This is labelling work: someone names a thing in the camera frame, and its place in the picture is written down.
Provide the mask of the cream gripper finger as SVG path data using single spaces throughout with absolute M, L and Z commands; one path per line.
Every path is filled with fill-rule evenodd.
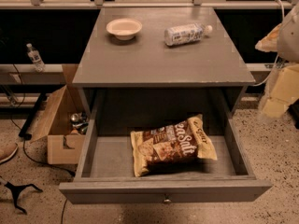
M 273 28 L 267 36 L 257 42 L 255 48 L 262 52 L 277 52 L 280 27 L 281 24 L 278 24 L 275 28 Z
M 260 101 L 261 113 L 270 118 L 280 118 L 299 99 L 299 63 L 289 63 L 283 68 L 273 68 Z

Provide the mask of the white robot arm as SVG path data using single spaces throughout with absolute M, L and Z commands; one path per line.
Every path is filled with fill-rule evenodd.
M 266 80 L 259 110 L 271 119 L 280 118 L 299 100 L 299 6 L 296 5 L 255 48 L 275 52 L 287 62 L 282 68 L 272 68 Z

